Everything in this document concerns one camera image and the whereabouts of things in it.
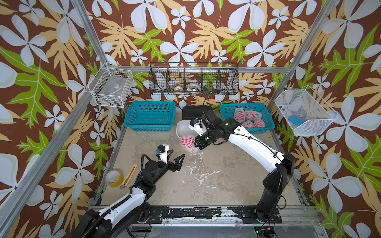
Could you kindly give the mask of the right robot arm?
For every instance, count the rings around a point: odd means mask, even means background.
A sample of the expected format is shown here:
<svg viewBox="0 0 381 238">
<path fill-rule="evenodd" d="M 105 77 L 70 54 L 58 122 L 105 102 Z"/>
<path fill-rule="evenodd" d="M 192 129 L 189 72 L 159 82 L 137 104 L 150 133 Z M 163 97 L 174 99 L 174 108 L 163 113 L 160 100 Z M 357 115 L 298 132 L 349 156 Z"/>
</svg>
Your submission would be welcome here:
<svg viewBox="0 0 381 238">
<path fill-rule="evenodd" d="M 233 118 L 222 121 L 212 110 L 192 119 L 189 128 L 198 134 L 194 142 L 198 149 L 216 145 L 216 141 L 222 138 L 240 147 L 264 167 L 268 175 L 263 180 L 264 191 L 256 205 L 256 215 L 264 223 L 271 220 L 284 189 L 293 177 L 295 157 L 270 148 Z"/>
</svg>

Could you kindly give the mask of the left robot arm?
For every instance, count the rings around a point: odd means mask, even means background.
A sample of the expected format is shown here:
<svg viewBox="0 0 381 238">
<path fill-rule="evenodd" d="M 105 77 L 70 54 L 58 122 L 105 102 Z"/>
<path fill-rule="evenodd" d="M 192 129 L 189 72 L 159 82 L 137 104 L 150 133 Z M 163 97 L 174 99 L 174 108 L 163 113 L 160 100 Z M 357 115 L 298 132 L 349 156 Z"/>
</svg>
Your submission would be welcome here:
<svg viewBox="0 0 381 238">
<path fill-rule="evenodd" d="M 147 220 L 150 205 L 147 200 L 156 191 L 156 183 L 168 172 L 180 171 L 185 154 L 173 162 L 155 161 L 141 156 L 141 168 L 129 192 L 104 209 L 88 210 L 72 234 L 73 238 L 115 238 L 140 219 Z"/>
</svg>

